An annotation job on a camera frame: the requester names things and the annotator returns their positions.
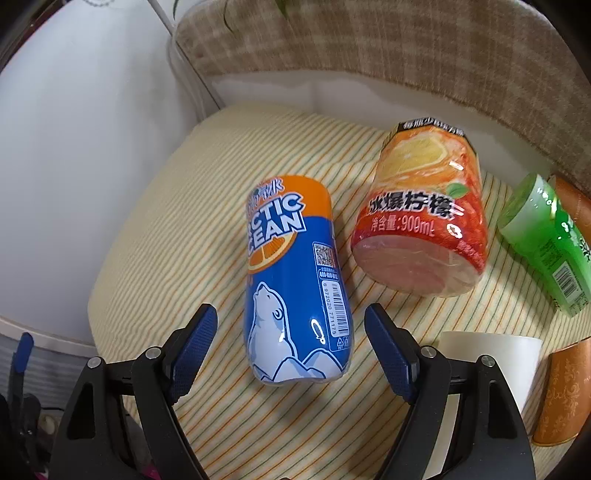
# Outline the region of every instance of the blue gripper pad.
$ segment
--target blue gripper pad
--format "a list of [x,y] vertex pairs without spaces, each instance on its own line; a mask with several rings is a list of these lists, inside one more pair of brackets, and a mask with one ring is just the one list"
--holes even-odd
[[[418,359],[414,353],[408,352],[405,345],[396,343],[389,330],[397,329],[392,323],[387,326],[385,322],[392,323],[392,320],[379,304],[370,305],[365,310],[365,333],[374,348],[386,379],[396,395],[400,395],[404,401],[412,403],[416,397],[416,388],[413,381],[418,374]],[[411,361],[403,354],[407,350]]]
[[214,307],[208,305],[174,363],[172,384],[168,389],[168,397],[172,404],[189,393],[216,332],[217,312]]
[[21,340],[18,342],[17,351],[12,357],[12,364],[14,365],[14,371],[17,374],[23,374],[27,369],[29,363],[29,357],[33,351],[33,337],[30,333],[25,332],[21,335]]

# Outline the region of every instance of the lemon slice image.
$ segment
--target lemon slice image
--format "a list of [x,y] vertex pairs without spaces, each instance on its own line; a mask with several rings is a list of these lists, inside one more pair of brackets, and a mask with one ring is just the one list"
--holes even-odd
[[435,165],[447,157],[447,148],[429,132],[402,140],[382,162],[380,180]]

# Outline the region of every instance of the green bottle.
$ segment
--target green bottle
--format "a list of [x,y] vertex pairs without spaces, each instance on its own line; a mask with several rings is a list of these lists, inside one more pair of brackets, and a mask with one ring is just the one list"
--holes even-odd
[[529,174],[497,223],[501,235],[538,270],[558,306],[577,315],[591,299],[591,251],[554,190]]

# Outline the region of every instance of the cushion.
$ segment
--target cushion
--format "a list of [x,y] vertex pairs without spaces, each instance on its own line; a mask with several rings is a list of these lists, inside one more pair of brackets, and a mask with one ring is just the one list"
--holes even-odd
[[[490,174],[483,173],[489,259],[473,291],[427,299],[367,277],[351,255],[350,236],[386,134],[278,105],[227,108],[195,127],[113,244],[89,303],[92,332],[108,362],[161,345],[202,302],[217,308],[219,329],[210,352],[190,393],[176,405],[212,479],[375,474],[407,408],[390,390],[363,329],[364,310],[373,302],[420,344],[435,342],[444,330],[541,338],[543,361],[524,410],[529,431],[544,394],[548,353],[591,334],[589,308],[575,319],[557,312],[539,276],[497,233],[511,190]],[[355,351],[349,372],[329,384],[267,387],[246,360],[244,206],[257,182],[277,174],[315,178],[332,197]],[[567,447],[535,447],[538,474],[551,469]]]

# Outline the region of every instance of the plant leaf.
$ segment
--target plant leaf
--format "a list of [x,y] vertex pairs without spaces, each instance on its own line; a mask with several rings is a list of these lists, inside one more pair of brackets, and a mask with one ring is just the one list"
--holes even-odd
[[287,20],[287,0],[275,0],[275,3],[281,11],[283,17]]
[[230,1],[230,0],[226,0],[226,2],[223,4],[223,24],[224,24],[224,25],[226,25],[226,28],[227,28],[227,29],[228,29],[228,30],[229,30],[229,31],[232,33],[232,35],[236,35],[236,34],[234,33],[234,30],[232,30],[232,29],[230,28],[230,25],[228,25],[228,21],[227,21],[227,19],[226,19],[226,10],[228,10],[228,2],[229,2],[229,1]]

